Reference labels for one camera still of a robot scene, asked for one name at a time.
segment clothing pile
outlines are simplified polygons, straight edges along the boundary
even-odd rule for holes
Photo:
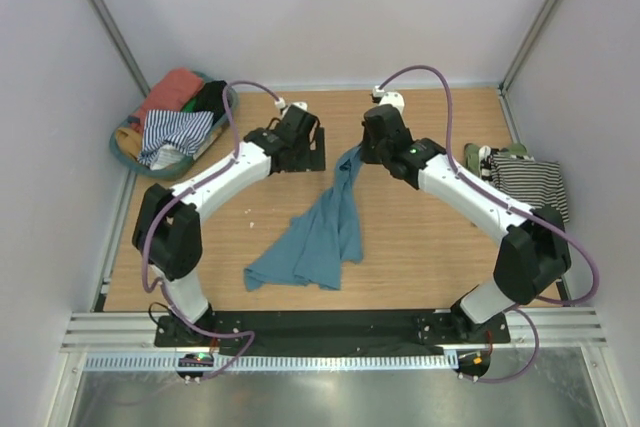
[[[224,115],[224,81],[205,83],[193,72],[170,71],[115,133],[119,149],[151,170],[161,170],[208,146],[212,125]]]
[[[474,175],[516,200],[540,208],[551,205],[569,222],[569,206],[558,162],[541,162],[524,145],[503,149],[467,144],[465,167]]]

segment wooden table surface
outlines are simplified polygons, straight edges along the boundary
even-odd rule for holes
[[[414,138],[444,145],[446,103],[441,90],[406,90],[404,119]],[[372,107],[368,92],[291,92],[289,102],[306,101],[326,129],[327,170],[275,174],[223,205],[203,226],[200,279],[214,309],[322,310],[449,307],[491,275],[497,246],[469,220],[438,199],[390,177],[382,166],[364,165],[354,192],[364,242],[364,261],[344,263],[342,290],[317,286],[264,285],[247,292],[243,269],[286,230],[292,216],[304,213],[333,182],[338,157],[362,139],[362,116]],[[266,127],[276,115],[265,94],[243,93],[236,122],[243,136]],[[462,160],[467,142],[502,147],[511,139],[496,91],[453,92],[453,149]],[[198,160],[191,177],[227,155],[232,135],[225,131]],[[120,241],[107,311],[146,311],[161,300],[140,284],[140,253],[131,236],[145,190],[155,181],[138,177]],[[176,182],[161,182],[169,186]],[[551,287],[547,295],[558,298]]]

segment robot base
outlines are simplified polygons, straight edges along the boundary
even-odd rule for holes
[[[363,310],[315,312],[233,312],[207,315],[219,333],[253,330],[256,342],[246,355],[270,357],[412,356],[439,353],[453,344],[494,344],[511,337],[503,314],[462,339],[453,316],[435,310]],[[220,353],[235,355],[243,340],[219,341]],[[160,317],[156,347],[211,347],[212,339],[194,333],[173,316]]]

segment metal floor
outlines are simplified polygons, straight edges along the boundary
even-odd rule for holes
[[[528,349],[494,352],[488,377],[518,370],[529,355]],[[69,425],[605,425],[581,351],[571,348],[541,350],[527,375],[500,385],[472,384],[445,370],[232,374],[188,386],[176,379],[169,372],[85,373]],[[116,404],[121,401],[136,405]]]

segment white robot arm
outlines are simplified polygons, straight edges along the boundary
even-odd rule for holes
[[[362,160],[382,164],[397,179],[435,195],[471,220],[500,246],[493,276],[461,297],[451,308],[461,339],[482,330],[494,316],[514,304],[526,305],[571,265],[566,242],[537,224],[487,200],[462,182],[449,164],[446,151],[431,139],[414,140],[404,125],[404,100],[384,93],[364,115]],[[199,189],[201,180],[226,165],[229,154],[192,179],[165,189],[156,184],[145,194],[133,244],[142,251],[149,226],[175,196],[189,189],[160,224],[151,243],[150,261],[175,306],[198,327],[213,328],[213,309],[202,293],[196,265],[202,256],[200,227],[226,201],[275,172],[324,170],[324,130],[306,104],[292,104],[275,126],[249,133],[240,144],[236,164]],[[457,165],[463,172],[466,170]],[[559,228],[560,214],[551,207],[533,209],[482,183],[484,190],[506,205],[531,212]]]
[[[196,269],[202,256],[201,226],[237,193],[273,173],[325,170],[324,129],[318,118],[307,112],[304,102],[286,106],[282,114],[282,119],[273,119],[267,128],[247,134],[237,157],[230,153],[169,189],[155,184],[142,201],[133,235],[133,244],[141,252],[158,212],[174,197],[191,191],[158,226],[149,261],[175,307],[202,329],[211,328],[213,309],[202,292]],[[234,158],[235,165],[201,188],[194,188]]]
[[[562,217],[550,206],[534,209],[474,177],[460,164],[453,169],[445,149],[431,139],[414,140],[404,125],[400,94],[385,93],[364,115],[362,158],[382,164],[413,188],[435,195],[471,220],[500,246],[493,276],[452,306],[462,338],[482,328],[514,304],[530,303],[571,266],[566,241],[511,212],[531,212],[564,230]],[[500,207],[463,182],[461,172],[508,205]]]

